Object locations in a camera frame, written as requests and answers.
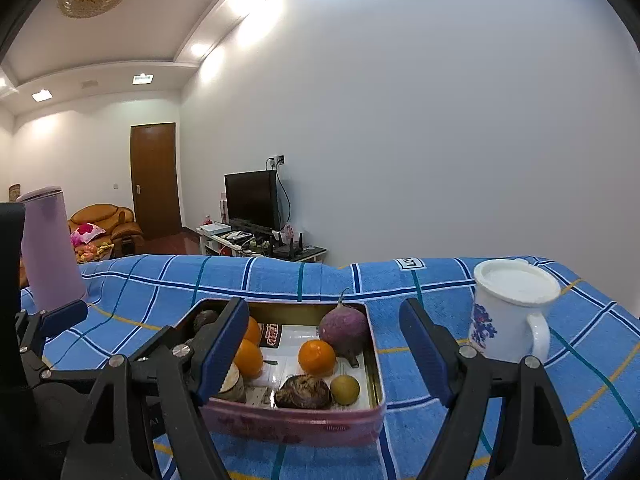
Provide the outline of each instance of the mug handle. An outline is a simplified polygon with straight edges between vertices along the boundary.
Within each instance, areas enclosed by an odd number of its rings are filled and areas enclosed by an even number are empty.
[[[551,335],[549,333],[549,325],[546,324],[545,317],[539,312],[527,314],[527,322],[533,334],[533,348],[531,354],[544,364],[549,354],[549,341]]]

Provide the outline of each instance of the pink tin box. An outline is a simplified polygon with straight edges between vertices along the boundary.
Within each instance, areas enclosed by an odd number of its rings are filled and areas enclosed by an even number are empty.
[[[225,305],[224,300],[202,300],[176,328],[191,337],[191,325],[197,313],[202,310],[221,312]],[[294,357],[297,349],[294,346],[302,344],[305,339],[317,338],[320,320],[335,307],[335,303],[251,302],[250,314],[262,328],[260,350],[265,359],[263,376],[268,377],[271,383],[256,381],[258,384],[268,384],[267,387],[254,386],[253,381],[247,383],[247,404],[209,399],[208,404],[201,408],[207,427],[218,433],[255,440],[314,447],[366,446],[375,442],[386,412],[380,363],[367,306],[361,303],[347,305],[357,308],[367,316],[371,334],[364,352],[358,356],[360,369],[351,368],[341,358],[338,358],[335,369],[336,375],[347,373],[360,383],[360,397],[353,406],[335,406],[328,410],[296,410],[278,408],[273,403],[274,389],[279,388],[287,377],[302,373],[300,368],[294,371],[298,366],[297,358]],[[282,354],[288,354],[288,357],[283,358]]]

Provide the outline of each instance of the ceiling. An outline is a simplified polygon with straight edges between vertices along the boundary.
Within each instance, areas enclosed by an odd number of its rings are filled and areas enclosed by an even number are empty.
[[[96,94],[181,89],[241,20],[227,0],[123,0],[83,19],[41,0],[0,64],[0,105],[17,116]],[[132,86],[140,73],[152,83]],[[41,89],[52,98],[38,103]]]

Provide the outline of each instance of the white mug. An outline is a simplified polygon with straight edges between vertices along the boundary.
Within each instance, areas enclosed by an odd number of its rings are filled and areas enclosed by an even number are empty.
[[[549,326],[545,316],[560,295],[551,274],[525,260],[487,260],[474,269],[476,296],[469,344],[489,359],[545,362]]]

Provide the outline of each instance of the purple tumbler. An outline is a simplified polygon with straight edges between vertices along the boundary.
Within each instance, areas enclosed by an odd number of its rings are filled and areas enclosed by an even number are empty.
[[[24,204],[22,259],[33,301],[39,310],[56,310],[86,294],[66,223],[60,187],[45,187],[20,197]]]

